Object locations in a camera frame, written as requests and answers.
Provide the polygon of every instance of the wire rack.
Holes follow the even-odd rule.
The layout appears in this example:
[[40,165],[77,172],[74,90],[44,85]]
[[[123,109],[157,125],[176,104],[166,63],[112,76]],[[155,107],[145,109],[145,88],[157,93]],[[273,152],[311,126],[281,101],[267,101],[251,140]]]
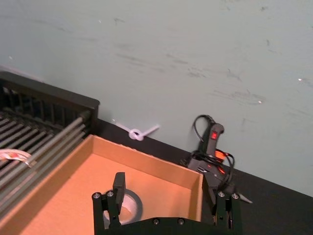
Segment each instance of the wire rack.
[[0,219],[95,128],[99,101],[0,72],[0,149],[31,155],[0,161]]

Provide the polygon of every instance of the tape roll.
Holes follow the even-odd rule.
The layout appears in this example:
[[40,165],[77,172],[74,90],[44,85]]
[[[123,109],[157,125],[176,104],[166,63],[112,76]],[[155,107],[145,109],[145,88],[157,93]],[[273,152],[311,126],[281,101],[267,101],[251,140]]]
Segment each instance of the tape roll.
[[[120,219],[120,223],[122,225],[124,224],[131,224],[134,222],[138,222],[141,220],[142,217],[142,201],[140,197],[134,193],[133,191],[126,189],[125,190],[125,196],[122,203],[122,208],[127,209],[131,216],[127,219]],[[104,226],[107,229],[110,224],[110,218],[109,213],[107,211],[103,212],[103,220],[104,220]]]

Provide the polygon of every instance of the black surface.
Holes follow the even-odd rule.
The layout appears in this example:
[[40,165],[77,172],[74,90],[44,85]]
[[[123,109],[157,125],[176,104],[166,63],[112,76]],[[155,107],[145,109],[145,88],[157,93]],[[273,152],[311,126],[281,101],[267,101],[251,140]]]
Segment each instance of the black surface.
[[[143,141],[132,140],[126,131],[102,120],[98,121],[95,134],[176,164],[189,155],[187,151],[148,137]],[[234,173],[240,192],[253,201],[253,204],[241,202],[245,235],[313,235],[312,197],[239,170]],[[211,223],[209,206],[205,201],[202,204],[202,221]]]

